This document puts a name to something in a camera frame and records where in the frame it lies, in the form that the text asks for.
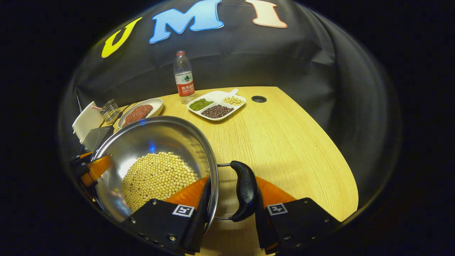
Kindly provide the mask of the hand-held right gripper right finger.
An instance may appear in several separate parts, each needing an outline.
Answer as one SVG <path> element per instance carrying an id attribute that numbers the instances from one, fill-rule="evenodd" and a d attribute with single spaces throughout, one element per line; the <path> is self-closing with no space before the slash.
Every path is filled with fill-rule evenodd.
<path id="1" fill-rule="evenodd" d="M 256 181 L 256 230 L 267 255 L 296 255 L 341 228 L 342 223 L 313 199 L 296 199 L 263 178 Z"/>

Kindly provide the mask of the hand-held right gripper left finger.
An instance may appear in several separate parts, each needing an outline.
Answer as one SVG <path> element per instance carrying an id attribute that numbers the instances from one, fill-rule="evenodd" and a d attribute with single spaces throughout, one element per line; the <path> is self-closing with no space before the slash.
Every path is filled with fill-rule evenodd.
<path id="1" fill-rule="evenodd" d="M 200 252 L 210 195 L 210 178 L 199 179 L 168 201 L 149 200 L 122 225 L 150 244 L 194 255 Z"/>

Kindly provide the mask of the black induction cooktop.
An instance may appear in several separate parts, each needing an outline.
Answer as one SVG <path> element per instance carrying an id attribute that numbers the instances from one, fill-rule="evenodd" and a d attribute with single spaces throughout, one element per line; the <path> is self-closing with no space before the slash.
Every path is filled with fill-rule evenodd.
<path id="1" fill-rule="evenodd" d="M 113 126 L 105 126 L 90 130 L 82 143 L 79 154 L 97 151 L 104 141 L 112 136 L 113 131 Z"/>

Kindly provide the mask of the stainless steel pot black handle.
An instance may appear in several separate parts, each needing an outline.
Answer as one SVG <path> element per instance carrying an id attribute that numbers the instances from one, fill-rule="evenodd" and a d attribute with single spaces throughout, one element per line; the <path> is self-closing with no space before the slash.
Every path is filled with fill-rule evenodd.
<path id="1" fill-rule="evenodd" d="M 219 174 L 214 151 L 208 139 L 189 121 L 173 116 L 157 116 L 130 124 L 114 133 L 96 149 L 92 159 L 110 155 L 111 165 L 99 178 L 96 202 L 116 222 L 123 222 L 133 213 L 122 191 L 127 170 L 148 154 L 175 153 L 189 164 L 199 177 L 211 178 L 207 209 L 208 225 L 216 219 L 219 198 Z"/>

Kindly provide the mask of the pile of yellow soybeans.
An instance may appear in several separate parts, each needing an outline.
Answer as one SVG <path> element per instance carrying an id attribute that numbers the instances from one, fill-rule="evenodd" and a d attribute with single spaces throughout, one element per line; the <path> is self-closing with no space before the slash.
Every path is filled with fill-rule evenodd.
<path id="1" fill-rule="evenodd" d="M 123 177 L 122 193 L 135 212 L 151 199 L 166 200 L 200 178 L 173 152 L 148 153 L 138 158 Z"/>

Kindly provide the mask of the white toaster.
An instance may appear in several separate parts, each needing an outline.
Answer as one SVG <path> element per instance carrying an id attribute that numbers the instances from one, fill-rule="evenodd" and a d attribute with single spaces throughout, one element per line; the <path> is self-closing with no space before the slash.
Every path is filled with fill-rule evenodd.
<path id="1" fill-rule="evenodd" d="M 97 106 L 96 103 L 92 101 L 84 110 L 82 110 L 73 122 L 73 133 L 78 137 L 81 144 L 90 130 L 99 128 L 104 122 L 104 118 L 101 116 L 100 111 L 91 108 L 93 105 Z"/>

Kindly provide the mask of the red raw steak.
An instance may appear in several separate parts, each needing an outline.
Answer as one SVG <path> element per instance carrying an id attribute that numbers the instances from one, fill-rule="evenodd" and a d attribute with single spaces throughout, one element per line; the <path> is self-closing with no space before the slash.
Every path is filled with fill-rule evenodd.
<path id="1" fill-rule="evenodd" d="M 125 127 L 125 126 L 129 125 L 130 123 L 136 122 L 140 119 L 142 119 L 142 110 L 140 110 L 139 108 L 135 108 L 134 111 L 131 112 L 125 118 L 125 121 L 124 121 L 124 124 L 122 125 L 122 127 Z"/>
<path id="2" fill-rule="evenodd" d="M 149 104 L 138 106 L 132 112 L 132 118 L 138 120 L 146 118 L 146 116 L 149 114 L 149 112 L 151 112 L 151 110 L 153 110 L 153 106 Z"/>

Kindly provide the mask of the round white plate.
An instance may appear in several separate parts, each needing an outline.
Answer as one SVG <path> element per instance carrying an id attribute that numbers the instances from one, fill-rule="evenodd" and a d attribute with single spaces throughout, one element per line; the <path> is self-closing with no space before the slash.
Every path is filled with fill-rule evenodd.
<path id="1" fill-rule="evenodd" d="M 161 113 L 162 109 L 164 108 L 163 100 L 160 98 L 151 98 L 148 100 L 138 102 L 134 106 L 130 107 L 129 109 L 127 109 L 126 111 L 123 112 L 122 116 L 120 117 L 120 119 L 117 123 L 117 128 L 122 129 L 127 116 L 130 115 L 136 108 L 138 108 L 140 106 L 146 106 L 146 105 L 152 106 L 152 109 L 148 113 L 148 115 L 146 115 L 144 118 L 157 116 Z"/>

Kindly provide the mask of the clear plastic water bottle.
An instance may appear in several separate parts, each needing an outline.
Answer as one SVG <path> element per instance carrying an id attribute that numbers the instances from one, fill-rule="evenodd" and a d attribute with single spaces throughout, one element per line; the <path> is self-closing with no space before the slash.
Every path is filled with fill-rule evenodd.
<path id="1" fill-rule="evenodd" d="M 173 64 L 173 72 L 180 101 L 187 104 L 196 97 L 192 66 L 186 52 L 180 50 L 176 53 Z"/>

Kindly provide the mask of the heap of green mung beans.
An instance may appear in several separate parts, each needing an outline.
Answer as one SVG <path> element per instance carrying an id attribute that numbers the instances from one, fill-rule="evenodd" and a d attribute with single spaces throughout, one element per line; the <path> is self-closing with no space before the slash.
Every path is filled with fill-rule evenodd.
<path id="1" fill-rule="evenodd" d="M 189 105 L 189 108 L 192 109 L 193 111 L 200 111 L 204 109 L 205 107 L 208 107 L 214 103 L 214 101 L 208 101 L 205 98 L 201 98 L 199 100 L 194 101 Z"/>

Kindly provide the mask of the heap of dark red beans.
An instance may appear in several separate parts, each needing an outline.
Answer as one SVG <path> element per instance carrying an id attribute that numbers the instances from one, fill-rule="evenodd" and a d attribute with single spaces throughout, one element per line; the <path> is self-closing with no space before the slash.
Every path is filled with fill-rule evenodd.
<path id="1" fill-rule="evenodd" d="M 212 118 L 212 119 L 217 119 L 224 117 L 225 115 L 231 113 L 234 110 L 234 108 L 229 108 L 220 104 L 217 104 L 213 107 L 210 107 L 203 112 L 201 112 L 201 115 L 207 117 L 207 118 Z"/>

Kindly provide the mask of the white divided dish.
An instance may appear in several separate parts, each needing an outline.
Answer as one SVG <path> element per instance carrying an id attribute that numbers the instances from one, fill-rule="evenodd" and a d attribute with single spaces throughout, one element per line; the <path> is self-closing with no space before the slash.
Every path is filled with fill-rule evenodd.
<path id="1" fill-rule="evenodd" d="M 187 104 L 187 109 L 189 111 L 193 112 L 194 114 L 199 115 L 202 118 L 206 118 L 207 120 L 210 120 L 210 121 L 221 121 L 221 120 L 224 120 L 225 118 L 229 117 L 230 115 L 235 113 L 237 110 L 239 110 L 246 103 L 245 97 L 237 95 L 237 92 L 238 92 L 238 89 L 233 89 L 231 92 L 213 91 L 213 92 L 209 92 L 209 93 L 203 94 L 200 97 L 197 97 L 195 100 L 192 100 L 191 102 L 189 102 Z M 237 97 L 239 99 L 244 100 L 244 103 L 241 106 L 233 106 L 231 104 L 227 104 L 227 103 L 223 102 L 223 99 L 226 98 L 226 97 Z M 212 103 L 211 105 L 209 105 L 208 107 L 205 107 L 204 109 L 202 109 L 200 111 L 193 111 L 192 109 L 189 108 L 189 105 L 191 103 L 193 103 L 194 101 L 199 100 L 201 98 L 205 98 L 208 101 L 214 101 L 214 103 Z M 217 119 L 207 118 L 207 117 L 201 115 L 201 112 L 203 112 L 204 110 L 206 110 L 206 109 L 208 109 L 210 107 L 213 107 L 213 106 L 215 106 L 217 104 L 220 104 L 220 105 L 223 105 L 223 106 L 226 106 L 226 107 L 229 107 L 229 108 L 234 108 L 234 110 L 231 113 L 225 115 L 224 117 L 217 118 Z"/>

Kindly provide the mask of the black backdrop cloth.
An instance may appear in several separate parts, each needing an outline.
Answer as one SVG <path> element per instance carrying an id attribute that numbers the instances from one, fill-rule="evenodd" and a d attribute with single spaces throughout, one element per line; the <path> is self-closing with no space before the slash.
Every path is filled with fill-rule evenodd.
<path id="1" fill-rule="evenodd" d="M 177 92 L 172 54 L 186 50 L 196 89 L 277 86 L 328 133 L 351 168 L 359 207 L 385 191 L 402 144 L 396 90 L 354 36 L 293 0 L 272 0 L 287 28 L 253 23 L 245 0 L 207 0 L 222 27 L 190 30 L 198 2 L 163 0 L 108 25 L 70 76 L 58 114 L 59 151 L 81 147 L 70 124 L 89 102 L 119 104 Z M 190 16 L 186 12 L 193 10 Z"/>

